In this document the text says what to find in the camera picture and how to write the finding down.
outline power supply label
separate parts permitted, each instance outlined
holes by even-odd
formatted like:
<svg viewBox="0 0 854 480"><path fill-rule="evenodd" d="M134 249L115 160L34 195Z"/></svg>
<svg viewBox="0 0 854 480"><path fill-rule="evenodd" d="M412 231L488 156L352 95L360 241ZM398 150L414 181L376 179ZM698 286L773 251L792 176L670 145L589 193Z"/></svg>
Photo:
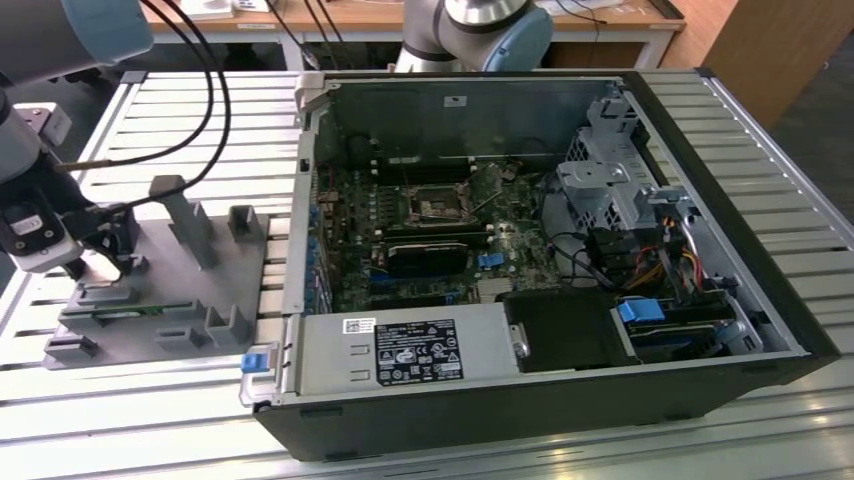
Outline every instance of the power supply label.
<svg viewBox="0 0 854 480"><path fill-rule="evenodd" d="M374 341L384 387L464 378L454 320L377 325Z"/></svg>

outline floor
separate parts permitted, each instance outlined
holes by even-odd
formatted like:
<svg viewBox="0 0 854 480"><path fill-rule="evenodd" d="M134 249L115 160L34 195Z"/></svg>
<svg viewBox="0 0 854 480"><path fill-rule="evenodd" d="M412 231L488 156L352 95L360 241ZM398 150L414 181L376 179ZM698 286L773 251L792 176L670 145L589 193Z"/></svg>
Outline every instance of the floor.
<svg viewBox="0 0 854 480"><path fill-rule="evenodd" d="M217 53L226 56L223 46ZM271 69L283 69L281 50L277 45L258 45L259 58ZM382 47L372 52L356 52L380 57L389 52ZM369 63L385 64L385 58ZM122 71L185 71L195 69L195 58L182 45L159 45L153 52L122 64L109 72L119 77ZM77 161L102 112L113 95L113 87L94 88L85 84L70 84L61 80L10 93L14 103L57 102L74 119L74 128L58 154L65 161ZM772 135L784 150L796 160L808 176L825 192L851 220L854 220L854 35L848 38L828 62L828 68L807 88L801 98L791 107ZM0 256L0 291L13 274L10 260Z"/></svg>

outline slotted metal table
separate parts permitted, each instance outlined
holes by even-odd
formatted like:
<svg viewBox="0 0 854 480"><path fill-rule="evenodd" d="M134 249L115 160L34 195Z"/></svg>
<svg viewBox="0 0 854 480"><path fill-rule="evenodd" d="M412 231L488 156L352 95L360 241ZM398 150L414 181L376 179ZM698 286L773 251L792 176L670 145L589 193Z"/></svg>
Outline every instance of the slotted metal table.
<svg viewBox="0 0 854 480"><path fill-rule="evenodd" d="M210 215L250 203L275 217L259 341L275 338L282 327L299 135L297 76L229 74L235 131L219 165L189 191ZM753 392L698 420L301 463L241 405L239 356L42 369L42 350L73 283L61 273L18 273L0 300L0 477L740 479L854 474L852 227L714 78L661 70L644 76L840 346L839 362L791 385ZM130 158L174 145L201 121L205 88L199 73L151 74L143 83L123 84L82 161L107 153ZM83 175L89 197L131 200L147 193L155 175L194 176L219 140L222 105L217 114L210 130L181 152ZM654 155L677 183L664 156ZM166 213L151 205L138 215Z"/></svg>

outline blue latch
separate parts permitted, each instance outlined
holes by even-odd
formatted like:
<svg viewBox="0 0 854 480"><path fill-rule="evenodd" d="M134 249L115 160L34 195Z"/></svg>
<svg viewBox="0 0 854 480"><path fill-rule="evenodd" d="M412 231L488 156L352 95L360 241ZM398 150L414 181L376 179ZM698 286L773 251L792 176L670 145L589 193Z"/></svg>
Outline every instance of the blue latch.
<svg viewBox="0 0 854 480"><path fill-rule="evenodd" d="M617 311L624 323L665 320L665 312L654 298L632 298L618 305Z"/></svg>
<svg viewBox="0 0 854 480"><path fill-rule="evenodd" d="M493 268L504 264L505 264L505 254L501 252L478 256L478 267L481 268Z"/></svg>
<svg viewBox="0 0 854 480"><path fill-rule="evenodd" d="M243 373L263 373L270 371L270 354L247 353L243 355L241 371Z"/></svg>

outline black cable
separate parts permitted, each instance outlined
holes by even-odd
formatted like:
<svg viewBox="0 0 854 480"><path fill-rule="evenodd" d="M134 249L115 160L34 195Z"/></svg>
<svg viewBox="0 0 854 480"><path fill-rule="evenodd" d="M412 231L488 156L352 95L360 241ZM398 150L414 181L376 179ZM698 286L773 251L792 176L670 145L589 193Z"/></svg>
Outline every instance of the black cable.
<svg viewBox="0 0 854 480"><path fill-rule="evenodd" d="M600 25L608 25L609 22L606 22L605 20L600 20L597 18L597 12L594 11L593 8L590 8L588 5L582 4L578 2L578 0L570 0L576 5L578 5L580 7L582 7L584 9L586 9L590 12L590 17L585 17L584 15L580 15L578 13L574 13L570 11L569 8L566 8L564 6L564 2L562 0L557 0L558 1L558 6L561 6L561 8L564 9L564 11L574 16L576 18L581 18L582 20L588 20L589 22L593 22L593 27L597 29L597 36L593 39L593 45L590 46L590 54L588 55L588 68L593 67L593 53L594 50L597 48L597 44L600 43Z"/></svg>
<svg viewBox="0 0 854 480"><path fill-rule="evenodd" d="M330 58L333 59L333 67L336 67L336 70L341 70L341 67L338 66L338 58L336 58L336 52L333 52L333 44L330 43L330 39L326 36L326 30L324 30L324 25L321 25L321 19L318 19L318 15L316 14L316 9L312 7L312 0L303 0L303 3L306 4L306 8L309 9L309 14L312 15L312 18L316 21L318 30L321 30L321 37L324 37L324 45L326 46L326 50L330 54Z"/></svg>
<svg viewBox="0 0 854 480"><path fill-rule="evenodd" d="M350 56L350 50L345 45L345 37L342 37L342 32L338 30L338 25L336 25L336 20L333 20L333 16L330 15L329 10L326 9L326 1L328 0L318 0L318 6L324 11L324 16L326 17L326 21L330 22L330 26L333 27L333 31L336 32L336 36L338 37L338 43L341 44L342 49L345 50L345 56L348 57L348 65L350 66L350 69L354 70L357 68L357 64L354 63L353 58Z"/></svg>
<svg viewBox="0 0 854 480"><path fill-rule="evenodd" d="M166 157L167 155L178 152L185 147L187 147L187 145L190 145L194 142L194 140L199 138L199 135L202 135L202 132L207 128L209 123L211 121L211 117L214 116L214 77L211 76L211 67L209 66L209 62L206 61L205 56L202 55L202 52L194 45L193 41L190 40L190 38L187 37L182 29L178 27L173 19L157 7L151 6L151 2L145 0L143 3L146 4L146 6L149 6L149 8L151 8L155 15L161 17L163 22L169 25L169 27L173 29L178 37L187 44L187 46L190 46L190 49L193 50L195 57L202 62L202 68L205 69L205 78L207 80L207 86L209 86L209 106L207 106L207 110L205 111L205 117L202 118L202 123L199 124L194 132L190 134L190 136L185 139L185 141L182 141L175 146L167 148L162 152L153 153L150 155L143 155L142 157L129 158L125 160L99 160L94 162L67 163L67 164L57 165L57 169L65 172L94 170L97 168L106 168L106 167L122 167L122 166L135 165L138 163L147 162L149 160L154 160L157 158Z"/></svg>
<svg viewBox="0 0 854 480"><path fill-rule="evenodd" d="M562 237L565 235L569 235L576 240L581 240L582 242L588 240L588 235L585 235L582 232L560 232L549 237L549 241L553 241L556 238Z"/></svg>
<svg viewBox="0 0 854 480"><path fill-rule="evenodd" d="M294 31L289 27L289 24L285 23L285 19L282 18L282 15L279 15L279 11L277 10L277 7L274 6L274 4L273 4L273 2L270 0L265 0L265 3L270 7L270 11L273 12L274 16L277 17L277 20L279 20L279 25L282 25L282 29L285 30L285 33L289 34L289 37L291 37L291 40L294 41L294 43L299 47L301 52L303 52L303 58L306 59L306 61L309 63L312 63L310 59L314 57L314 55L312 54L312 52L306 48L306 45L299 43L299 40L297 40L297 35L294 35Z"/></svg>
<svg viewBox="0 0 854 480"><path fill-rule="evenodd" d="M556 249L556 252L558 252L558 254L566 258L570 262L573 262L574 266L578 266L582 270L585 270L588 273L590 273L590 275L593 276L593 278L597 280L597 282L600 283L600 285L602 285L602 287L606 290L612 290L614 292L620 292L624 293L626 292L626 289L617 286L614 284L614 282L612 282L612 280L609 280L609 277L605 276L605 274L597 270L597 268L594 268L589 263L582 262L578 259L577 255L570 255L568 253L566 250L564 250L558 245L556 245L554 243L552 244L552 246Z"/></svg>
<svg viewBox="0 0 854 480"><path fill-rule="evenodd" d="M573 273L570 275L565 275L561 277L561 280L569 280L570 284L568 285L569 287L573 288L582 288L582 287L576 287L574 283L576 280L578 280L580 278L588 279L588 280L596 280L594 277L584 277L578 275L578 255L582 253L586 253L588 249L586 248L580 248L576 253L573 254L573 259L570 260L573 262Z"/></svg>
<svg viewBox="0 0 854 480"><path fill-rule="evenodd" d="M155 5L153 5L151 0L142 0L142 2L155 13L161 12L161 14L163 14L159 8ZM217 61L217 56L214 55L214 49L211 48L211 44L209 43L209 40L202 34L202 32L199 31L199 27L197 27L197 24L194 23L193 19L187 16L187 14L183 12L181 7L175 4L174 0L163 0L163 2L169 5L169 7L175 12L175 14L181 17L182 21L187 24L187 27L190 28L193 33L197 35L197 38L199 39L199 43L202 44L202 48L209 54L210 60L217 68L217 76L219 77L221 88L223 90L223 104L226 107L225 118L223 118L223 136L221 138L219 145L217 146L214 155L211 156L211 160L209 160L209 163L202 169L202 172L199 172L199 175L197 175L197 177L193 180L190 180L181 187L171 188L170 190L166 190L165 192L161 192L157 195L150 195L149 197L141 198L139 200L135 200L131 203L126 203L125 205L119 205L118 207L114 207L106 210L105 217L110 217L118 213L127 212L129 210L147 203L157 202L173 195L177 195L185 192L189 188L199 184L199 182L205 180L205 177L207 177L209 173L214 169L217 162L223 156L223 150L226 150L226 145L229 145L229 136L231 134L231 92L229 91L229 82L226 81L226 72L223 71L223 66Z"/></svg>

